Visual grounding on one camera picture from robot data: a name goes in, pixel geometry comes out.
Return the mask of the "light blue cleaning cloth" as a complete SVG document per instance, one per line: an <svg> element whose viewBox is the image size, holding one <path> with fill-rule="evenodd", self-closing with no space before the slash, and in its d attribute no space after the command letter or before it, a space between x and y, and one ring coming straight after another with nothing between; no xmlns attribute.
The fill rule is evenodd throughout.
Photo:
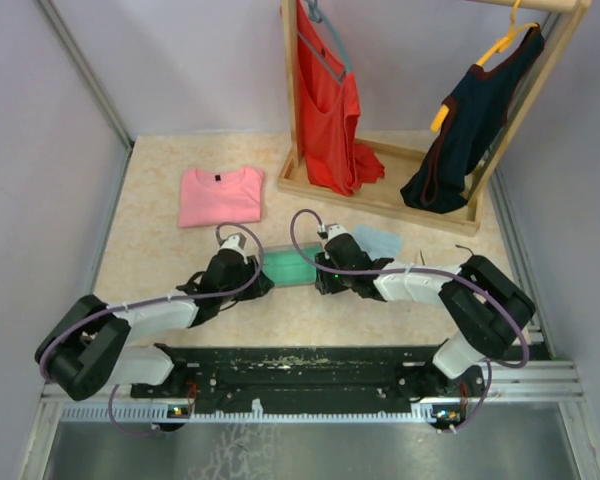
<svg viewBox="0 0 600 480"><path fill-rule="evenodd" d="M366 225L357 225L353 237L372 260L395 258L403 244L399 236Z"/></svg>

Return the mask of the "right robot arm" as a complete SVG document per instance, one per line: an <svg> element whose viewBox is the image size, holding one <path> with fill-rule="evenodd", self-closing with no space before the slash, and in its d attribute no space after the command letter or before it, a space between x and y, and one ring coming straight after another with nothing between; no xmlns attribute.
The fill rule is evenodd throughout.
<svg viewBox="0 0 600 480"><path fill-rule="evenodd" d="M314 255L322 294L351 290L364 299L443 307L457 332L430 360L399 375L413 399L450 395L462 375L483 360L523 368L531 354L522 330L536 313L530 297L482 255L451 267L373 260L349 233L338 234Z"/></svg>

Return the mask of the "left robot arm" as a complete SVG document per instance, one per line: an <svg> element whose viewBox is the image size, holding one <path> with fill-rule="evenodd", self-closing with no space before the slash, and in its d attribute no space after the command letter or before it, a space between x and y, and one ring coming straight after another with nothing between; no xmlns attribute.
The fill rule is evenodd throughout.
<svg viewBox="0 0 600 480"><path fill-rule="evenodd" d="M263 255L223 246L205 270L169 294L117 306L94 294L79 298L37 348L43 377L71 399L86 400L106 386L145 384L164 395L181 394L188 373L175 354L157 344L134 342L163 331L189 329L216 317L225 304L261 298L275 286Z"/></svg>

